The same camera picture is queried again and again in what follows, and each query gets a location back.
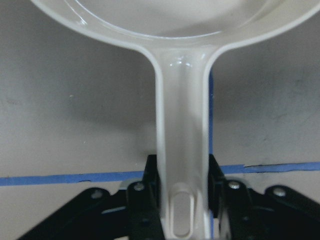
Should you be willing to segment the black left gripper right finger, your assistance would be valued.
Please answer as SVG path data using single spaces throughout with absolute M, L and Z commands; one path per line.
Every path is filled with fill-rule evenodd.
M 227 179 L 212 154 L 208 207 L 218 219 L 222 240 L 320 238 L 319 203 L 285 185 L 272 185 L 261 194 L 240 180 Z

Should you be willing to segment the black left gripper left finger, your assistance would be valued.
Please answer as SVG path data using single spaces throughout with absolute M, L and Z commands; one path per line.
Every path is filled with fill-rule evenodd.
M 115 194 L 92 187 L 24 233 L 22 240 L 161 240 L 160 177 L 155 154 L 141 180 Z

